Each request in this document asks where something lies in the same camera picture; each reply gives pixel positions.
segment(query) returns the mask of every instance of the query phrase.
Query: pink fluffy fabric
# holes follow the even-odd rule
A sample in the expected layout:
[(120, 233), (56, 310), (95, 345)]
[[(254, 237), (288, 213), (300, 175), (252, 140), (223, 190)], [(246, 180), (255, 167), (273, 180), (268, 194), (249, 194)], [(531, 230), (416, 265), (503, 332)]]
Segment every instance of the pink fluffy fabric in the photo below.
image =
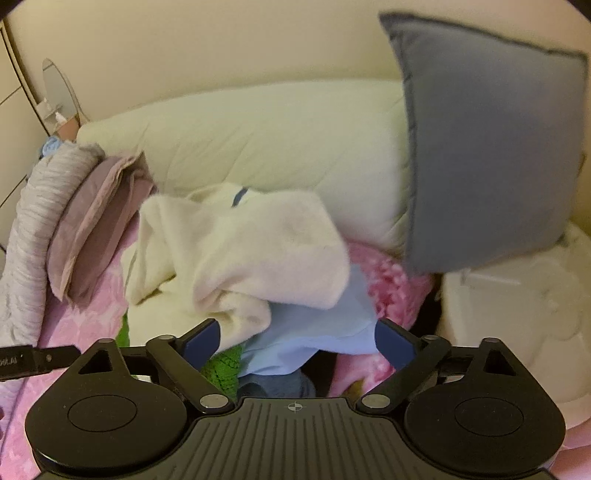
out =
[[(400, 262), (366, 245), (349, 243), (349, 257), (365, 274), (378, 318), (387, 317), (408, 330), (433, 289), (432, 276), (409, 278)], [(367, 393), (393, 373), (393, 367), (380, 353), (338, 355), (328, 396), (342, 395), (359, 380), (363, 380), (362, 392)]]

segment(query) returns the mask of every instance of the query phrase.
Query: pink bedsheet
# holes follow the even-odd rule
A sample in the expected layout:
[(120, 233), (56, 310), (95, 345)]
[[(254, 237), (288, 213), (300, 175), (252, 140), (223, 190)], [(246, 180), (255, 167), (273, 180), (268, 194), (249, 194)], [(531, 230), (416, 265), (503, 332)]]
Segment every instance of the pink bedsheet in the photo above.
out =
[[(99, 280), (89, 307), (83, 312), (60, 304), (48, 295), (46, 316), (40, 346), (75, 344), (86, 350), (97, 339), (113, 338), (121, 328), (121, 317), (127, 309), (123, 297), (123, 279), (119, 260), (122, 251), (135, 241), (137, 221), (134, 219), (121, 239), (109, 267)], [(27, 412), (43, 392), (59, 377), (52, 372), (27, 379), (10, 422), (4, 449), (0, 455), (0, 478), (31, 480), (39, 474), (24, 431)], [(560, 480), (591, 480), (591, 420), (567, 432), (565, 447), (558, 454), (553, 473)]]

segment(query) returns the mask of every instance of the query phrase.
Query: green cloth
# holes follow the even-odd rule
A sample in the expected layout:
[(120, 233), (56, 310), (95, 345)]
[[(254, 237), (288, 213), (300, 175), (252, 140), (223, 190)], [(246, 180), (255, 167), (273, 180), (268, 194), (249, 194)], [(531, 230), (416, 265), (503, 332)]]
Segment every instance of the green cloth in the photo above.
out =
[[(129, 346), (127, 312), (123, 315), (121, 329), (117, 333), (115, 342), (118, 347)], [(236, 401), (238, 397), (238, 374), (240, 373), (241, 356), (242, 345), (236, 345), (211, 357), (201, 369), (201, 374), (233, 401)]]

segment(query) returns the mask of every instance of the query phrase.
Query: dark gap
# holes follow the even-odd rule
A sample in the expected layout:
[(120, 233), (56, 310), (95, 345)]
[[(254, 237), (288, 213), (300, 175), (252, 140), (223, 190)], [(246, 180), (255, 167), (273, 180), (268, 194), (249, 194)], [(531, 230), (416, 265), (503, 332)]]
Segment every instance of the dark gap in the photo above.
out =
[(88, 363), (80, 368), (78, 373), (80, 375), (86, 374), (101, 374), (106, 372), (112, 372), (113, 367), (109, 360), (109, 354), (105, 350), (99, 350), (96, 352)]
[(491, 350), (486, 357), (484, 371), (488, 374), (509, 375), (510, 377), (517, 375), (505, 356), (497, 350)]

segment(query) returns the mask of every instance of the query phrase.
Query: mirror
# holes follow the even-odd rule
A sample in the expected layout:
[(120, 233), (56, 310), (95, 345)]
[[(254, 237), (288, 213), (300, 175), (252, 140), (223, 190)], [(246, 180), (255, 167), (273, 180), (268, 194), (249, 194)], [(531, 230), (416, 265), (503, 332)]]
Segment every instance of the mirror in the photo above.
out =
[(77, 109), (72, 93), (65, 78), (50, 59), (43, 60), (43, 82), (52, 113), (60, 112), (67, 120), (74, 117)]

